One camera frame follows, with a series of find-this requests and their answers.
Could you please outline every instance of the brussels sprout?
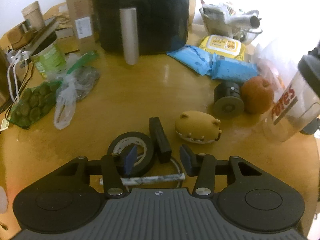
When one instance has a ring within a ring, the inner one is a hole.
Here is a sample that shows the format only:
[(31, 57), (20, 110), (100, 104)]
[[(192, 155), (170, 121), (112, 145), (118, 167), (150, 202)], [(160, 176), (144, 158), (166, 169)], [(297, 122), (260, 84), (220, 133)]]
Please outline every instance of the brussels sprout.
[(49, 106), (54, 106), (56, 104), (56, 95), (55, 93), (47, 94), (44, 97), (44, 103)]
[(29, 103), (31, 108), (37, 107), (39, 105), (39, 97), (37, 94), (33, 94), (30, 99), (29, 99)]
[(38, 95), (38, 99), (39, 99), (39, 107), (43, 107), (44, 106), (44, 96), (43, 95)]
[(20, 111), (20, 106), (19, 106), (19, 105), (17, 105), (17, 107), (16, 107), (16, 109), (15, 109), (15, 112), (16, 112), (16, 114), (17, 114), (18, 117), (21, 116), (21, 111)]
[(40, 119), (40, 116), (41, 116), (41, 110), (39, 107), (35, 107), (31, 109), (30, 115), (29, 115), (31, 122), (38, 121)]
[(30, 99), (30, 97), (31, 97), (31, 95), (32, 95), (32, 90), (31, 90), (30, 88), (27, 88), (27, 89), (23, 92), (20, 100), (21, 100), (22, 102), (28, 102), (29, 99)]
[(31, 122), (27, 116), (22, 116), (17, 123), (20, 127), (29, 127)]
[(40, 92), (40, 88), (37, 87), (37, 88), (35, 88), (35, 89), (33, 90), (32, 93), (35, 95), (35, 94), (39, 94), (39, 92)]
[(21, 115), (24, 117), (30, 114), (30, 105), (28, 102), (25, 102), (19, 105), (19, 109), (20, 109)]
[(47, 95), (50, 93), (50, 87), (48, 86), (47, 83), (42, 83), (39, 87), (39, 93), (43, 96)]
[(53, 83), (49, 85), (51, 92), (56, 92), (56, 90), (60, 87), (60, 83)]
[(14, 110), (14, 111), (11, 113), (10, 122), (18, 123), (18, 121), (19, 121), (19, 119), (20, 119), (20, 116), (17, 115), (17, 111)]
[(44, 107), (42, 107), (42, 109), (41, 109), (41, 113), (43, 115), (45, 115), (50, 112), (51, 108), (52, 108), (52, 106), (50, 106), (50, 105), (44, 105)]

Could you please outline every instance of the yellow packaging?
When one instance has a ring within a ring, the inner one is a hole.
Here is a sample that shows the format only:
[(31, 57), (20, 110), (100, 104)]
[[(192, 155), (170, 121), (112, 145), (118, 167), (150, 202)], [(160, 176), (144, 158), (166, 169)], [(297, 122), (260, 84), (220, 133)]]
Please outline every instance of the yellow packaging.
[(211, 35), (204, 38), (199, 48), (221, 56), (244, 61), (245, 45), (229, 37)]

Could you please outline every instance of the white cable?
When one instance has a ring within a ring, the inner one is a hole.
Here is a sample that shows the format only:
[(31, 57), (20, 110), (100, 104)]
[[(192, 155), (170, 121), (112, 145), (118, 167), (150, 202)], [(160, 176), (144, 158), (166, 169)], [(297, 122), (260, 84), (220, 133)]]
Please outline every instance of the white cable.
[[(25, 77), (27, 77), (28, 70), (29, 70), (29, 69), (27, 68), (27, 60), (25, 60), (24, 65), (25, 65), (25, 68), (26, 68)], [(27, 79), (25, 78), (24, 82), (21, 84), (21, 86), (20, 86), (20, 88), (19, 88), (18, 93), (20, 93), (20, 92), (21, 92), (21, 89), (22, 89), (22, 87), (23, 87), (23, 84), (25, 84), (25, 83), (26, 83), (26, 80), (27, 80)]]
[(10, 66), (8, 67), (8, 70), (7, 70), (9, 93), (10, 93), (10, 97), (12, 99), (12, 102), (15, 102), (15, 98), (13, 97), (13, 93), (12, 93), (10, 69), (12, 68), (12, 65), (13, 65), (13, 77), (14, 77), (14, 83), (15, 83), (15, 87), (16, 87), (17, 100), (19, 101), (19, 92), (18, 92), (19, 89), (18, 89), (18, 81), (17, 81), (17, 74), (16, 74), (16, 65), (21, 59), (20, 53), (21, 53), (21, 51), (18, 51), (18, 53), (16, 55), (17, 58), (15, 58), (15, 60), (12, 60)]
[(8, 86), (9, 86), (9, 93), (10, 93), (10, 97), (12, 99), (12, 102), (14, 102), (14, 97), (13, 97), (13, 93), (12, 93), (12, 88), (11, 88), (11, 79), (10, 79), (10, 68), (13, 66), (13, 62), (10, 64), (10, 66), (8, 67), (7, 70), (7, 79), (8, 79)]
[(16, 74), (16, 66), (17, 66), (17, 63), (13, 65), (13, 77), (14, 77), (14, 83), (16, 85), (17, 102), (19, 102), (19, 88), (18, 88), (18, 81), (17, 81), (17, 74)]

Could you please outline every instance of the apple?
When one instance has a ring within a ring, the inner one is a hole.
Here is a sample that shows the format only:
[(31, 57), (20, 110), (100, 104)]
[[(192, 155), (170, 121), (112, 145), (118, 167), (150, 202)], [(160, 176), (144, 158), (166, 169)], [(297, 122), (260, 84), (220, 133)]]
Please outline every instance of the apple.
[(270, 82), (263, 77), (256, 76), (249, 79), (240, 91), (244, 109), (250, 114), (263, 114), (272, 106), (274, 91)]

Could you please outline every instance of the blue wet wipes pack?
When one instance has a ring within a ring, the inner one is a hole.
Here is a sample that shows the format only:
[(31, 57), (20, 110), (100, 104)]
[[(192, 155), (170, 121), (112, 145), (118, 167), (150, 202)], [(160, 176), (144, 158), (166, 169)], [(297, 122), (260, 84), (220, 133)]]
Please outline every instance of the blue wet wipes pack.
[(176, 51), (167, 52), (167, 55), (175, 58), (200, 75), (211, 75), (212, 54), (195, 46), (186, 45)]
[(214, 55), (212, 58), (212, 79), (221, 79), (244, 83), (258, 75), (256, 64), (239, 61), (236, 59)]

